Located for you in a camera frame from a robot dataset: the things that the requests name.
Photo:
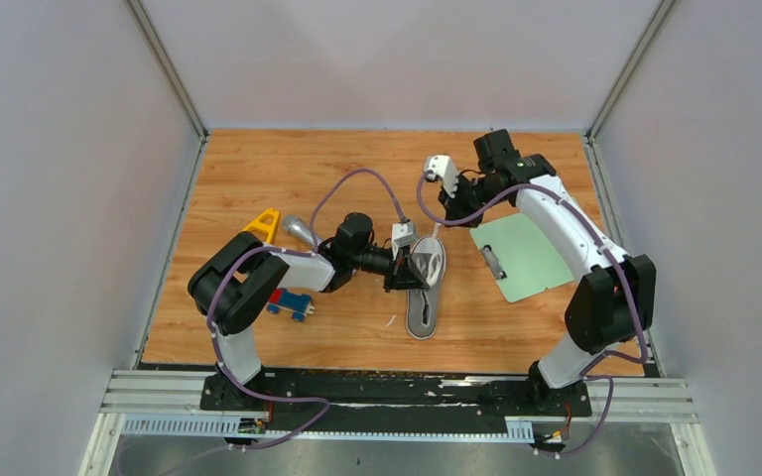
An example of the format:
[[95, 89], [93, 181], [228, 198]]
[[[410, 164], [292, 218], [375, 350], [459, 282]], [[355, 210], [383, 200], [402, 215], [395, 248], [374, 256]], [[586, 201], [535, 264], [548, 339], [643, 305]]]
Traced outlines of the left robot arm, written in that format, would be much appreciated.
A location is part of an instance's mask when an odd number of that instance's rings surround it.
[[268, 245], [242, 231], [192, 275], [188, 293], [206, 319], [217, 367], [229, 380], [226, 397], [236, 407], [251, 410], [263, 400], [253, 324], [275, 292], [333, 293], [357, 272], [380, 276], [387, 292], [425, 292], [438, 281], [439, 271], [416, 253], [410, 220], [395, 225], [388, 247], [374, 237], [372, 219], [360, 212], [347, 214], [332, 237], [315, 239], [308, 252]]

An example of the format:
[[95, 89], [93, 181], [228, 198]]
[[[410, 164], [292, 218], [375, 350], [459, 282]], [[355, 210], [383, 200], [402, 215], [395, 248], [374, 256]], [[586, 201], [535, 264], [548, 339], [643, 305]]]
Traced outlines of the white shoelace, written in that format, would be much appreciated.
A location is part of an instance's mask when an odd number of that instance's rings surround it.
[[429, 288], [435, 286], [445, 272], [446, 251], [444, 243], [439, 238], [440, 230], [441, 226], [438, 223], [435, 224], [432, 232], [419, 238], [414, 245], [429, 251], [428, 275], [425, 277], [430, 285]]

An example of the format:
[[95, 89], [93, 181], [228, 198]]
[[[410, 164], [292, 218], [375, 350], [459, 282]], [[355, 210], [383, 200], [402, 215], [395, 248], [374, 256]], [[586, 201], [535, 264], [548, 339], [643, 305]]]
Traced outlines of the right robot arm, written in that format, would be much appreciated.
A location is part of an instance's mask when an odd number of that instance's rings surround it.
[[565, 311], [566, 332], [556, 347], [530, 369], [527, 400], [551, 414], [567, 399], [566, 388], [584, 380], [603, 359], [626, 359], [620, 344], [635, 340], [648, 358], [645, 335], [653, 321], [656, 267], [607, 237], [572, 198], [556, 168], [541, 154], [523, 155], [506, 130], [473, 142], [478, 177], [467, 178], [449, 156], [431, 156], [427, 181], [441, 185], [443, 225], [478, 226], [486, 210], [507, 201], [544, 233], [566, 262], [576, 288]]

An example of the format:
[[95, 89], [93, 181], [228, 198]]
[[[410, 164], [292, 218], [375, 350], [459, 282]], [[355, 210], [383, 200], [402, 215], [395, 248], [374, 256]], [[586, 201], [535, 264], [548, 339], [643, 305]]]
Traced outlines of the grey canvas sneaker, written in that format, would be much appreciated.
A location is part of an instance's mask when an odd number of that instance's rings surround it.
[[415, 339], [431, 338], [438, 327], [442, 279], [427, 290], [409, 290], [407, 295], [407, 330]]

